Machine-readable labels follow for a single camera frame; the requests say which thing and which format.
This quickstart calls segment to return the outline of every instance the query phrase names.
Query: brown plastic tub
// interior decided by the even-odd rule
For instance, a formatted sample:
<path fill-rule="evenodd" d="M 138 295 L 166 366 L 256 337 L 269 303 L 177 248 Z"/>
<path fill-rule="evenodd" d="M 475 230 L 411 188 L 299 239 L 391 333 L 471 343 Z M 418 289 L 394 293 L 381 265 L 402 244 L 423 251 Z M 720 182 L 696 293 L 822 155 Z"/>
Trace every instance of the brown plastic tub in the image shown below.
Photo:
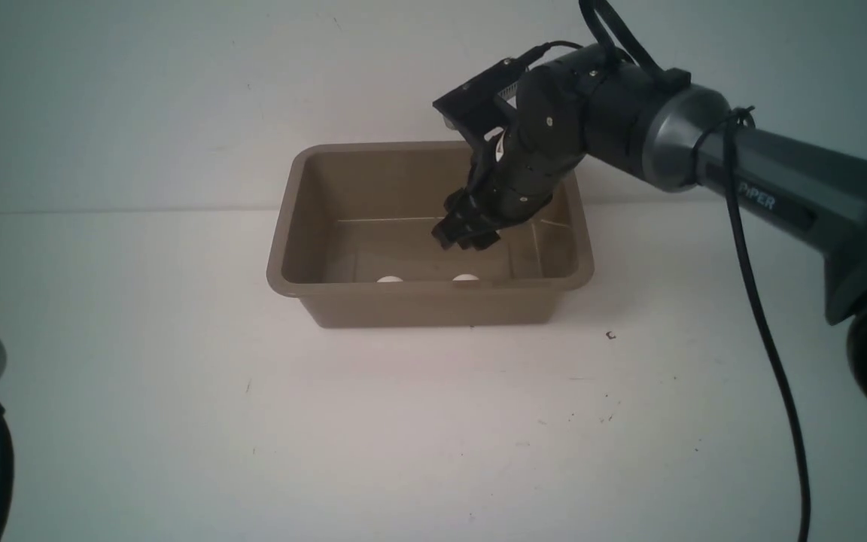
<path fill-rule="evenodd" d="M 444 251 L 430 230 L 469 164 L 462 142 L 307 148 L 286 184 L 269 285 L 324 328 L 547 322 L 593 273 L 577 181 L 488 250 Z M 453 281 L 462 274 L 479 280 Z M 403 282 L 377 282 L 388 276 Z"/>

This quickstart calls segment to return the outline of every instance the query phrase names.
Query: plastic bin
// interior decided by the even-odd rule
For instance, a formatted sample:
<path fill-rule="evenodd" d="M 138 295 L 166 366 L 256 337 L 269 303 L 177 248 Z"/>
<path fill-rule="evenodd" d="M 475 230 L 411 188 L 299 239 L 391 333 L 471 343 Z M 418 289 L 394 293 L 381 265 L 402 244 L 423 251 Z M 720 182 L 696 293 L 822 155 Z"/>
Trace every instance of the plastic bin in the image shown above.
<path fill-rule="evenodd" d="M 294 161 L 267 281 L 324 328 L 547 322 L 593 257 L 571 174 L 529 223 L 488 250 L 448 251 L 430 235 L 467 182 L 462 142 L 318 145 Z M 459 275 L 477 281 L 455 282 Z M 383 277 L 402 282 L 377 282 Z"/>

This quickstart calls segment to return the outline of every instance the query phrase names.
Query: white wall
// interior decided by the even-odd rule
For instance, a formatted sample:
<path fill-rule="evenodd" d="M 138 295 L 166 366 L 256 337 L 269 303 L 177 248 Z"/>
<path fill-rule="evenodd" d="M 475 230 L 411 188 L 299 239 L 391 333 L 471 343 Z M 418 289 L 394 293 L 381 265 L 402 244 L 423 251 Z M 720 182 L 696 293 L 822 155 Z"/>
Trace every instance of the white wall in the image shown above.
<path fill-rule="evenodd" d="M 616 9 L 761 127 L 867 158 L 867 2 Z M 0 0 L 0 212 L 277 206 L 302 148 L 453 139 L 431 100 L 553 38 L 591 41 L 576 2 Z"/>

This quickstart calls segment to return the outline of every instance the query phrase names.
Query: white table surface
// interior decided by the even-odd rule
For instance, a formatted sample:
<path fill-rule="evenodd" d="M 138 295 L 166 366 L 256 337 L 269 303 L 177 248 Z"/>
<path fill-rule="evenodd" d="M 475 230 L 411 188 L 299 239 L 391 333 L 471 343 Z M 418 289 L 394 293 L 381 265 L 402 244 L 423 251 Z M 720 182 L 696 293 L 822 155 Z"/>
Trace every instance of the white table surface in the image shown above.
<path fill-rule="evenodd" d="M 722 203 L 587 214 L 598 270 L 551 324 L 412 330 L 322 330 L 271 292 L 275 212 L 0 215 L 6 540 L 794 540 Z M 867 401 L 821 257 L 747 224 L 811 539 L 867 540 Z"/>

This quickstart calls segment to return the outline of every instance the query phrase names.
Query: robotic arm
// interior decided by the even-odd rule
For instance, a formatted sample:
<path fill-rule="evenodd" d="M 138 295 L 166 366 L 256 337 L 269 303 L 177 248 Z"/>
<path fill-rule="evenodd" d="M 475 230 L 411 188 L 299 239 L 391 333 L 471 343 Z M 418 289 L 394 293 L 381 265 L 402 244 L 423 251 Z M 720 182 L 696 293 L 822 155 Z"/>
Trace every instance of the robotic arm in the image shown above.
<path fill-rule="evenodd" d="M 467 186 L 448 196 L 433 230 L 441 246 L 491 246 L 498 230 L 542 209 L 585 155 L 665 192 L 701 185 L 726 195 L 725 97 L 598 41 L 530 69 L 565 43 L 535 47 L 433 103 L 474 151 Z M 753 126 L 738 127 L 732 144 L 740 205 L 825 257 L 826 320 L 856 316 L 849 358 L 867 394 L 867 161 Z"/>

